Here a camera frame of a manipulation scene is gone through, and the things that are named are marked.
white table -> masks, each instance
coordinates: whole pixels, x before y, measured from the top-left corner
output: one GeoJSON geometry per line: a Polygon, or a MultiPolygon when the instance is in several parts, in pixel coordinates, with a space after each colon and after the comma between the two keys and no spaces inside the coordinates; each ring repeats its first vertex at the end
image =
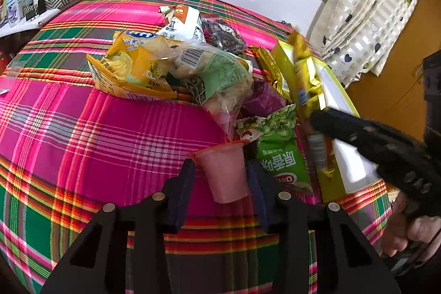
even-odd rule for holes
{"type": "Polygon", "coordinates": [[[10,27],[9,24],[7,23],[3,27],[0,28],[0,38],[2,38],[4,36],[8,36],[10,34],[19,33],[21,31],[25,31],[25,30],[40,29],[47,22],[49,22],[52,18],[54,18],[58,14],[62,13],[67,8],[70,8],[73,5],[75,5],[81,1],[82,0],[76,0],[75,2],[69,4],[68,6],[63,7],[61,9],[48,9],[47,11],[45,11],[45,13],[37,15],[35,18],[33,18],[31,20],[26,20],[26,18],[23,18],[14,27],[10,27]]]}

plastic cup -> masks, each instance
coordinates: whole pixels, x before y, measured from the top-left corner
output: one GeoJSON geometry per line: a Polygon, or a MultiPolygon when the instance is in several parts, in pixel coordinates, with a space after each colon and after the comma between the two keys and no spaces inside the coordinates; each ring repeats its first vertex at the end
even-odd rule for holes
{"type": "Polygon", "coordinates": [[[242,150],[248,142],[228,142],[192,154],[195,162],[204,169],[215,202],[230,203],[248,196],[242,150]]]}

